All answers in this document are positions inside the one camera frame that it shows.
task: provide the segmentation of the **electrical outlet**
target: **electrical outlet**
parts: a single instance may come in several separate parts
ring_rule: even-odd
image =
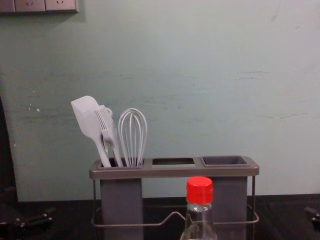
[[[0,13],[14,13],[15,11],[14,0],[0,0]]]
[[[77,12],[77,3],[76,0],[45,0],[45,9],[48,12]]]
[[[45,0],[15,0],[15,11],[30,13],[45,12]]]

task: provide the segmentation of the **red bottle cap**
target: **red bottle cap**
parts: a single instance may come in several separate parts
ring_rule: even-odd
[[[193,176],[186,181],[186,200],[192,204],[211,204],[213,200],[213,183],[210,178]]]

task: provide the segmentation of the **empty compartment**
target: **empty compartment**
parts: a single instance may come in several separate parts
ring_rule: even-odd
[[[202,156],[203,163],[207,167],[219,166],[248,166],[247,161],[241,156]]]
[[[152,159],[153,168],[188,168],[195,166],[196,165],[192,157]]]

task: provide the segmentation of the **utensil holder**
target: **utensil holder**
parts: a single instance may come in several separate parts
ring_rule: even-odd
[[[142,178],[206,176],[212,179],[214,196],[212,220],[219,240],[246,239],[246,224],[259,221],[255,213],[255,176],[259,166],[245,156],[203,156],[146,158],[141,167],[102,167],[96,161],[89,171],[93,180],[94,216],[92,224],[104,228],[105,240],[143,240],[143,227],[163,225],[143,223]],[[247,183],[252,177],[252,219],[247,221]],[[96,180],[100,181],[103,224],[97,224]]]

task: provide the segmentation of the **dark countertop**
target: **dark countertop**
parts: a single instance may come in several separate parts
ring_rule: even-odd
[[[170,212],[185,214],[184,198],[152,198],[144,200],[144,221],[161,222]],[[256,212],[260,222],[255,228],[256,240],[320,240],[307,219],[304,209],[320,210],[320,194],[257,196]],[[20,202],[14,208],[24,216],[38,215],[55,207],[53,224],[47,232],[26,237],[28,240],[91,240],[94,229],[91,225],[93,201]],[[174,216],[164,226],[147,227],[145,239],[178,240],[184,229],[184,222]]]

